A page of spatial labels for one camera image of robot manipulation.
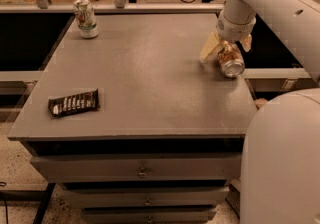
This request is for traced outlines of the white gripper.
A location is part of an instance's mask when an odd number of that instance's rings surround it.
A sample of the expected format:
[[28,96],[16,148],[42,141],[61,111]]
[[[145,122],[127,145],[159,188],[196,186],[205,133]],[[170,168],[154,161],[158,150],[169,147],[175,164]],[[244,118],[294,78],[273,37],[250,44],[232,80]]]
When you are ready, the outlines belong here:
[[251,32],[255,23],[256,18],[253,17],[244,24],[236,24],[228,21],[224,15],[224,11],[221,11],[216,25],[218,34],[216,32],[212,32],[208,36],[200,52],[200,60],[205,62],[211,54],[216,54],[222,50],[220,38],[231,43],[240,41],[244,51],[249,52],[252,44]]

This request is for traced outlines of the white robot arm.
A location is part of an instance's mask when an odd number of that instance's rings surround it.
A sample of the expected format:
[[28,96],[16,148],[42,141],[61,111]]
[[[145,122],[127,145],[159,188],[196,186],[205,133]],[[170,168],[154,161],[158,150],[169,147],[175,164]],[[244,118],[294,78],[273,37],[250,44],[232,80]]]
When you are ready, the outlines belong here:
[[[320,6],[312,0],[227,0],[221,39],[236,42],[259,16],[313,80],[320,77]],[[240,224],[319,224],[320,90],[282,94],[248,126],[241,161]]]

